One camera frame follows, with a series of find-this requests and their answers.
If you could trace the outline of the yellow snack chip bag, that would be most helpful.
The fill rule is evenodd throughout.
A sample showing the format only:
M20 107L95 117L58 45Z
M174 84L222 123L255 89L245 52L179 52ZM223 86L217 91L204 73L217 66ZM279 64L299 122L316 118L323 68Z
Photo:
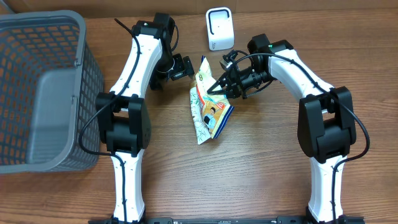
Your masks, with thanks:
M201 57L200 68L190 84L190 89L194 86L197 88L200 99L201 117L212 139L219 137L234 110L234 106L230 105L224 95L209 95L206 93L215 81L210 64L203 55Z

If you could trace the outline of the white bamboo print tube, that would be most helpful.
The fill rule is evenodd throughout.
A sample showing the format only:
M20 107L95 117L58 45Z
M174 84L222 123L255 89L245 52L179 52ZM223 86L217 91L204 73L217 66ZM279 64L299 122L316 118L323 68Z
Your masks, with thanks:
M197 143L198 145L201 145L209 138L211 138L211 136L205 122L202 120L201 117L200 99L198 97L197 88L195 86L191 87L190 89L190 108L193 118L193 124L195 127Z

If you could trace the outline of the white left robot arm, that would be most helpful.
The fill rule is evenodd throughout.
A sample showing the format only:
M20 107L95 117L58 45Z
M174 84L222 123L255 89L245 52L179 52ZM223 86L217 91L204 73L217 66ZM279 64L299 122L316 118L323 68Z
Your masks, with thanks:
M124 69L111 90L96 97L100 140L115 176L116 205L107 223L145 222L142 160L151 138L146 90L160 90L162 81L194 74L189 57L174 53L172 37L178 27L169 15L138 21L128 31L132 45Z

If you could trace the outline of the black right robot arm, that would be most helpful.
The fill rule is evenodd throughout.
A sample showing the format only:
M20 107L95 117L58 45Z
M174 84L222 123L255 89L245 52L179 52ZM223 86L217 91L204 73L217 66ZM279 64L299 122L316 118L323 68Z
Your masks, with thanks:
M311 196L307 223L346 223L341 206L341 181L350 147L356 142L350 91L335 88L317 77L286 40L269 42L258 35L248 51L237 58L237 50L224 55L224 74L206 88L209 95L247 98L281 82L298 101L297 138L311 165Z

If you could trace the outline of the white barcode scanner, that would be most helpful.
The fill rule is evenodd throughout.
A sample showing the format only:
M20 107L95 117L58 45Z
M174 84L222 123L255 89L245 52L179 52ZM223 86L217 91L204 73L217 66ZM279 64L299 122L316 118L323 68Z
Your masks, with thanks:
M208 45L211 51L231 49L234 46L234 28L231 10L216 7L205 14Z

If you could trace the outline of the grey plastic mesh basket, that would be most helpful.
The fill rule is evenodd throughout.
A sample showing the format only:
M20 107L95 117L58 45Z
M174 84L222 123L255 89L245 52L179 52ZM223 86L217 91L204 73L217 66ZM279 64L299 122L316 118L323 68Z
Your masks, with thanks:
M1 16L1 172L93 167L104 78L74 11Z

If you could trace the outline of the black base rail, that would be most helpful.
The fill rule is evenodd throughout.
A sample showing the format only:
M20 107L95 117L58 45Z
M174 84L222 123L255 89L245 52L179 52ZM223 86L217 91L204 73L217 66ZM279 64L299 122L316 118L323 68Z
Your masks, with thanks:
M89 220L89 224L111 224L111 223L124 223L116 221L116 219L107 220ZM173 219L173 218L147 218L143 222L145 224L307 224L316 223L310 221L305 216L279 216L276 218L265 218L265 219L228 219L228 218L216 218L216 219ZM365 224L363 217L341 217L338 220L341 224Z

